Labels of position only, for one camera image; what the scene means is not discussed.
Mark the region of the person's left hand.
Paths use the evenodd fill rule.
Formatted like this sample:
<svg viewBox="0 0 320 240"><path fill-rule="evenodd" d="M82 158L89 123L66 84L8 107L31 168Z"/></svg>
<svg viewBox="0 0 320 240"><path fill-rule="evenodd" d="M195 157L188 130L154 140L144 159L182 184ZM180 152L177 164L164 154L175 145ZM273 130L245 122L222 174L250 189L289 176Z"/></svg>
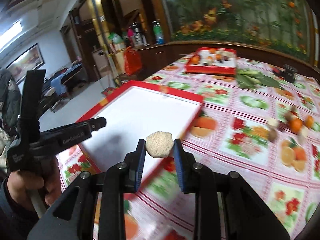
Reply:
<svg viewBox="0 0 320 240"><path fill-rule="evenodd" d="M11 198L29 211L35 211L28 191L45 188L47 194L44 200L51 206L61 196L61 180L58 160L52 160L52 171L47 179L43 179L29 171L11 172L7 181L7 187Z"/></svg>

